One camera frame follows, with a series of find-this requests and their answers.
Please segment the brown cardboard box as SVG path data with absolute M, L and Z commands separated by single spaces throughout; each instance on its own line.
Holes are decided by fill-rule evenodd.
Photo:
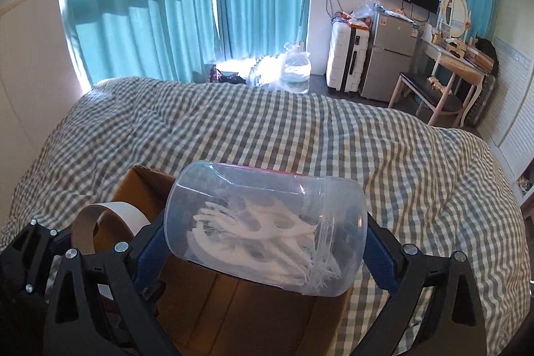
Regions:
M 144 166 L 130 168 L 114 203 L 96 205 L 89 218 L 95 251 L 130 241 L 153 222 L 174 176 Z M 327 355 L 335 342 L 351 292 L 337 297 L 302 296 L 238 280 L 168 259 L 161 275 L 166 291 L 156 303 L 158 320 L 184 355 Z

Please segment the white dressing table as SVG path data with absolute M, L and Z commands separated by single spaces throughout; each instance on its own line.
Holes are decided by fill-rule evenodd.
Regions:
M 431 116 L 429 125 L 434 125 L 440 115 L 455 115 L 454 127 L 464 127 L 465 120 L 469 111 L 473 108 L 476 100 L 482 93 L 484 78 L 488 76 L 488 73 L 483 69 L 480 69 L 468 60 L 456 58 L 451 51 L 447 51 L 445 48 L 432 43 L 431 41 L 422 40 L 422 49 L 424 53 L 435 61 L 435 65 L 432 74 L 435 75 L 440 67 L 447 69 L 452 73 L 445 87 L 445 96 L 438 100 L 437 107 L 430 106 L 433 114 Z M 445 102 L 449 95 L 448 92 L 452 90 L 454 82 L 457 81 L 457 85 L 466 82 L 471 87 L 463 101 L 462 109 L 459 112 L 446 112 L 444 111 Z

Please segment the silver mini fridge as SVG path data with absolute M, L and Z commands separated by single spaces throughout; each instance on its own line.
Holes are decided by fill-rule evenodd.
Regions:
M 375 13 L 359 86 L 361 97 L 388 102 L 401 72 L 408 72 L 418 26 L 398 15 Z

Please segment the white louvered wardrobe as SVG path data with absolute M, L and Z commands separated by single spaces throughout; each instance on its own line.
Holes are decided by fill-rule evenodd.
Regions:
M 479 132 L 521 206 L 533 199 L 533 0 L 500 0 L 492 38 L 500 63 Z

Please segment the checkered grey white duvet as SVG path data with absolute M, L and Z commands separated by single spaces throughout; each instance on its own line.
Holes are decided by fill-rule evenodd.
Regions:
M 520 205 L 487 144 L 397 110 L 321 95 L 103 81 L 55 127 L 17 184 L 1 242 L 31 219 L 67 227 L 82 207 L 108 201 L 133 166 L 177 175 L 197 160 L 357 180 L 370 213 L 400 241 L 468 256 L 491 355 L 529 313 Z

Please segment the white suitcase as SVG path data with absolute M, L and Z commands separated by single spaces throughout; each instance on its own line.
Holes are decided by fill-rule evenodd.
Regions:
M 356 92 L 366 60 L 369 27 L 362 21 L 332 24 L 326 82 L 329 88 Z

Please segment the plastic bag on fridge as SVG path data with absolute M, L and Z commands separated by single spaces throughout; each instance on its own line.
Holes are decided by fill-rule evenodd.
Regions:
M 349 14 L 348 23 L 356 28 L 372 28 L 375 15 L 385 13 L 385 7 L 378 0 L 365 0 Z

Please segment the oval vanity mirror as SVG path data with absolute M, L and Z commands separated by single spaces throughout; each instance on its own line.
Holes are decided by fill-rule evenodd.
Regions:
M 471 26 L 471 11 L 466 0 L 444 0 L 439 29 L 445 38 L 464 38 Z

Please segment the black bag on table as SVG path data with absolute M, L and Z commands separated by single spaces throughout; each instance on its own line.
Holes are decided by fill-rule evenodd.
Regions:
M 478 38 L 475 43 L 475 48 L 478 51 L 478 66 L 497 78 L 499 73 L 499 60 L 493 44 L 487 39 Z

